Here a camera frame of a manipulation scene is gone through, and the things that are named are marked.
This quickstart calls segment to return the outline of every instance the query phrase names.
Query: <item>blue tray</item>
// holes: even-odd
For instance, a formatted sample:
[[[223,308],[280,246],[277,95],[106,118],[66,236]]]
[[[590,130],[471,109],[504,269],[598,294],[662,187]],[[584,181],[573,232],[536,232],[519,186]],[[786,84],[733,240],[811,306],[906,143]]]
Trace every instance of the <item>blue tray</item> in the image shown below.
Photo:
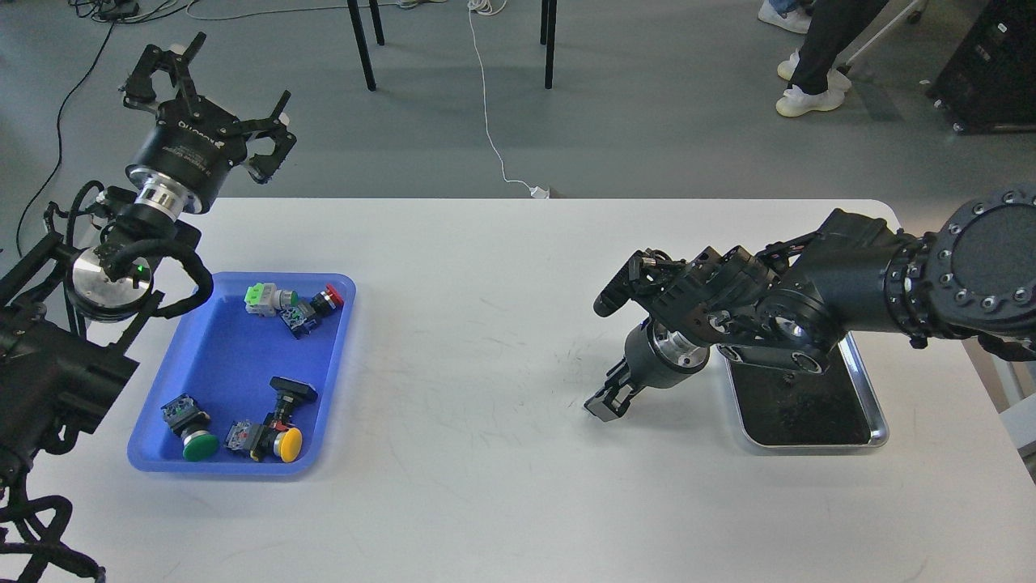
[[[212,280],[212,297],[180,319],[126,445],[130,463],[145,472],[298,473],[313,464],[323,442],[356,285],[344,274],[327,272],[223,271]],[[330,283],[345,305],[296,341],[280,317],[244,312],[246,290],[257,282],[294,289],[307,300]],[[303,432],[303,449],[295,462],[285,464],[272,457],[255,462],[222,445],[207,460],[183,460],[182,442],[162,419],[163,405],[180,393],[190,395],[212,417],[209,432],[222,444],[235,421],[262,422],[272,411],[277,393],[269,380],[275,376],[309,383],[319,395],[316,403],[299,406],[292,416]]]

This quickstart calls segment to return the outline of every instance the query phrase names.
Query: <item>robotic arm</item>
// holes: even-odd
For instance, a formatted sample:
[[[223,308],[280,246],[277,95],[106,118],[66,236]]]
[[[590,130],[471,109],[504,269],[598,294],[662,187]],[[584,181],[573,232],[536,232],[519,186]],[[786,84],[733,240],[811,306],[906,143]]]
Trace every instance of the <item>robotic arm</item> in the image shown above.
[[[905,334],[915,349],[977,337],[1005,360],[1036,360],[1034,242],[1036,184],[1027,184],[969,202],[920,237],[835,209],[815,232],[754,255],[637,251],[594,311],[608,317],[633,300],[649,317],[585,408],[622,417],[644,387],[703,369],[712,346],[732,362],[823,375],[854,330]]]
[[[40,450],[66,454],[81,433],[97,429],[137,369],[125,353],[149,318],[181,316],[211,295],[211,274],[195,252],[201,232],[180,221],[180,213],[208,211],[235,166],[247,166],[259,183],[268,181],[294,145],[283,115],[288,91],[268,117],[248,121],[196,92],[188,64],[204,39],[198,33],[179,51],[148,46],[126,80],[123,105],[155,116],[154,128],[126,167],[136,190],[88,182],[67,213],[65,239],[54,231],[49,208],[50,232],[0,279],[0,499],[6,495],[0,524],[12,523],[23,540],[8,543],[7,529],[0,528],[0,554],[31,556],[19,581],[37,581],[49,563],[104,580],[96,562],[60,542],[71,504],[60,496],[29,500],[26,475]],[[151,85],[159,70],[169,75],[175,90],[162,103]],[[274,151],[248,157],[247,143],[260,138],[269,138]],[[80,211],[93,187],[100,194]],[[99,243],[80,250],[73,235],[76,216],[84,213],[108,222]],[[179,261],[198,289],[160,307],[163,294],[154,289],[152,273],[165,257]],[[50,273],[27,288],[51,261]],[[73,331],[46,320],[42,302],[62,284]],[[133,321],[117,343],[99,347],[86,340],[84,317]],[[46,511],[54,512],[47,525],[38,517]]]

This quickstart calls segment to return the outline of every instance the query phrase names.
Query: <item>white sneaker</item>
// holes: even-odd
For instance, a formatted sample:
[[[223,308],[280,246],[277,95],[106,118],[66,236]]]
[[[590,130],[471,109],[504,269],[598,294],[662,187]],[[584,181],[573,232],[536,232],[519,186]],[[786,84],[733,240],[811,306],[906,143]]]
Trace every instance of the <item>white sneaker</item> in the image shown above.
[[[786,61],[777,65],[777,75],[784,81],[790,81],[797,66],[799,66],[799,51],[792,53]],[[828,87],[839,91],[848,91],[853,88],[853,82],[848,80],[848,77],[832,68],[828,71]]]
[[[802,8],[796,8],[786,14],[781,14],[770,5],[769,0],[762,0],[762,7],[759,8],[759,20],[796,34],[805,34],[809,30],[809,23],[812,19],[806,16]]]
[[[784,90],[784,96],[777,100],[777,113],[784,117],[799,117],[810,111],[831,111],[845,101],[845,92],[828,89],[819,95],[803,93],[798,85]]]

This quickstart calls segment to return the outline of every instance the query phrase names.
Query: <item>black pants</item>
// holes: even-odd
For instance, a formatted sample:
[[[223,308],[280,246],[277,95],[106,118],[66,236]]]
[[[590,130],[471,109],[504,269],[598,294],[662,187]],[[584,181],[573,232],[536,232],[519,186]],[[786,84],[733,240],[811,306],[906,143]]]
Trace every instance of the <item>black pants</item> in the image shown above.
[[[816,95],[828,90],[828,70],[889,0],[816,0],[792,85]]]

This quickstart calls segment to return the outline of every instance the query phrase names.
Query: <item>gray floor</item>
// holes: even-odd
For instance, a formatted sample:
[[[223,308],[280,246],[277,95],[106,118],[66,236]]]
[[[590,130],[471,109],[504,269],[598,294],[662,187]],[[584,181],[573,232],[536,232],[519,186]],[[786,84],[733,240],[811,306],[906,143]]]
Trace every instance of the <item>gray floor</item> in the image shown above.
[[[893,0],[879,21],[903,4]],[[474,25],[511,177],[567,197],[876,198],[920,232],[970,197],[1036,179],[1036,135],[957,136],[923,95],[921,82],[939,74],[981,5],[932,0],[920,24],[895,29],[854,67],[841,109],[794,120],[774,111],[784,87],[775,68],[802,37],[759,23],[755,0],[560,0],[550,91],[539,1],[511,0]],[[205,0],[194,11],[284,6]],[[123,109],[116,88],[145,45],[188,43],[198,30],[208,34],[192,65],[201,93],[242,117],[266,114],[284,88],[293,93],[298,146],[288,162],[266,185],[236,171],[223,196],[527,196],[502,181],[484,135],[464,2],[382,16],[387,45],[371,47],[377,92],[364,86],[345,10],[230,22],[181,12],[117,27],[65,110],[64,165],[30,210],[23,245],[41,234],[47,200],[66,205],[90,178],[128,185],[122,169],[152,121]],[[18,214],[54,164],[58,106],[106,30],[59,0],[0,3],[4,270]]]

